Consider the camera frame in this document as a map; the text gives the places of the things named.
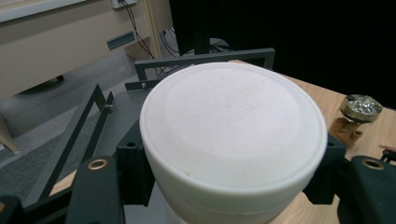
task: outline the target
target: gray carpet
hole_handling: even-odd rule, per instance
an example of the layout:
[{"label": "gray carpet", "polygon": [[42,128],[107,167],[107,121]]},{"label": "gray carpet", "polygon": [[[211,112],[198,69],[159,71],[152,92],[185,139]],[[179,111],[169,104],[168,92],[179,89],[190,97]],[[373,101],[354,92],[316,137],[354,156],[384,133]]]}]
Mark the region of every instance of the gray carpet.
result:
[{"label": "gray carpet", "polygon": [[[78,139],[58,177],[58,181],[75,171],[81,164],[82,156],[91,138],[96,121],[99,119],[99,115],[100,113],[96,113],[85,121]],[[2,167],[0,169],[0,195],[18,196],[24,202],[61,137],[62,135],[52,138],[41,147]]]}]

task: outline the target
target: floor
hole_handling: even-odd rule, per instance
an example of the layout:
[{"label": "floor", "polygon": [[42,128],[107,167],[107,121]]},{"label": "floor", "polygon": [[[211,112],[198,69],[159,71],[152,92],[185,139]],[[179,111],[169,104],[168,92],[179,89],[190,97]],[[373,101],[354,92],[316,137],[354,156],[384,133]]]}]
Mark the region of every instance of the floor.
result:
[{"label": "floor", "polygon": [[[163,57],[178,56],[173,29],[166,30],[162,36]],[[118,49],[64,74],[64,81],[49,80],[1,101],[0,113],[19,152],[12,153],[0,146],[0,167],[61,134],[77,108],[80,96],[91,85],[98,83],[107,96],[110,91],[113,94],[123,91],[125,82],[137,81],[134,62],[135,59],[126,55],[123,49]]]}]

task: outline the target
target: desk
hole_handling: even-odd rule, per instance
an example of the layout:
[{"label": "desk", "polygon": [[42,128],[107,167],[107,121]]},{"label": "desk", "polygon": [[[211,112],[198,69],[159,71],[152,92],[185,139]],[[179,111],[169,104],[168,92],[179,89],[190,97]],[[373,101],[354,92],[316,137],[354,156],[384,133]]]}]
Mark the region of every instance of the desk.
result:
[{"label": "desk", "polygon": [[[303,82],[301,80],[292,77],[287,77],[287,78],[293,81],[294,83],[296,83],[298,86],[300,86],[314,99],[314,101],[318,104],[321,112],[323,113],[328,128],[330,128],[330,126],[332,125],[332,121],[335,118],[341,116],[341,114],[338,111],[338,107],[341,104],[341,102],[344,100],[345,95],[335,91],[329,91],[323,89],[321,87]],[[141,104],[144,102],[144,99],[147,94],[148,94],[147,91],[136,91],[133,93],[134,96],[128,95],[127,92],[119,93],[115,98],[115,104],[114,104],[115,110],[113,111],[111,116],[119,117],[118,119],[123,119],[124,121],[129,122],[130,123],[129,125],[132,126],[132,124],[135,121],[135,119],[133,118],[136,119],[138,118],[139,116],[138,112],[140,111]],[[121,110],[125,108],[125,106],[135,107],[133,110],[131,109],[131,107],[129,107],[128,115],[126,115],[127,117],[125,117],[125,115],[121,113]],[[118,127],[115,126],[112,130],[107,129],[105,126],[106,133],[111,133],[111,132],[120,133],[120,139],[123,137],[126,131],[127,130],[120,130],[120,125]],[[378,145],[395,146],[396,137],[393,133],[396,133],[396,112],[385,108],[382,111],[381,115],[379,116],[378,120],[365,127],[364,134],[358,140],[356,148],[354,148],[349,153],[347,153],[346,157],[350,159],[351,157],[356,155],[366,155],[378,159],[381,158],[382,149],[379,148]],[[101,148],[99,148],[100,151],[98,151],[96,155],[111,155],[110,152],[111,150],[114,151],[114,146],[116,146],[117,143],[118,143],[117,140],[115,140],[112,143],[100,142],[98,145],[99,146],[102,145],[102,146]],[[62,189],[68,188],[73,180],[73,177],[74,177],[74,173],[68,176],[67,178],[65,178],[64,180],[62,180],[61,182],[59,182],[54,187],[52,193],[56,193]],[[162,214],[159,213],[158,210],[155,210],[155,209],[163,210],[163,208],[158,205],[158,203],[161,203],[162,202],[161,200],[163,200],[163,199],[159,199],[160,197],[162,197],[161,193],[159,193],[158,189],[154,187],[153,196],[151,197],[152,201],[150,201],[148,208],[140,209],[139,212],[136,212],[137,214],[140,213],[140,215],[137,216],[152,218],[153,216],[149,215],[150,212],[153,213],[155,212],[156,214]],[[271,223],[272,224],[339,223],[336,213],[338,202],[339,199],[337,197],[334,197],[333,204],[331,205],[313,205],[311,202],[309,202],[306,199],[305,195],[301,192],[292,201],[292,203]]]},{"label": "desk", "polygon": [[[24,0],[19,4],[34,4]],[[10,6],[0,6],[0,13]],[[161,58],[161,31],[172,27],[167,0],[138,0],[131,5],[136,29],[156,58]],[[124,49],[136,59],[148,55],[134,41],[110,49],[107,41],[133,30],[125,8],[114,9],[109,0],[60,7],[13,21],[0,22],[0,100],[61,76],[83,64]],[[17,146],[0,125],[0,142]]]}]

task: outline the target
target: white cylindrical object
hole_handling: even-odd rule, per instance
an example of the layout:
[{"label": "white cylindrical object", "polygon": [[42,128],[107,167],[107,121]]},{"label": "white cylindrical object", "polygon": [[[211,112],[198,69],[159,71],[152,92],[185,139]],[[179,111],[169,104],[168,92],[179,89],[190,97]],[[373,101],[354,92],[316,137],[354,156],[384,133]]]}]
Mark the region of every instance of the white cylindrical object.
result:
[{"label": "white cylindrical object", "polygon": [[244,63],[165,78],[143,104],[140,131],[165,200],[191,224],[273,219],[309,183],[327,144],[305,91]]}]

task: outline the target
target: white lid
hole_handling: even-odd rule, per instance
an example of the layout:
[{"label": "white lid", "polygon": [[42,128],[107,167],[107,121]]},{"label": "white lid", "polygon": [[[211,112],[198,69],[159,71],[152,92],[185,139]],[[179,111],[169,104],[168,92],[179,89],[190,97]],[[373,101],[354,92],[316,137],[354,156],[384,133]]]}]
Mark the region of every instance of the white lid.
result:
[{"label": "white lid", "polygon": [[143,105],[140,130],[169,172],[230,191],[293,185],[316,170],[327,144],[305,91],[243,63],[199,64],[165,78]]}]

